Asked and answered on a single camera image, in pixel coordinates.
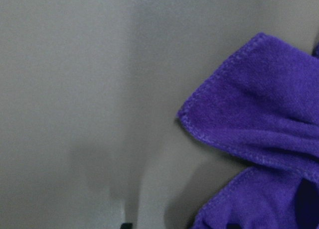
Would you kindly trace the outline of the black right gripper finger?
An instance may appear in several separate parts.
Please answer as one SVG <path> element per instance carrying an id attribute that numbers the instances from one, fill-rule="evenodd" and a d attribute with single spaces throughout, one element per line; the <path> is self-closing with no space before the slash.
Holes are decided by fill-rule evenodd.
<path id="1" fill-rule="evenodd" d="M 132 229 L 132 223 L 122 223 L 120 229 Z"/>

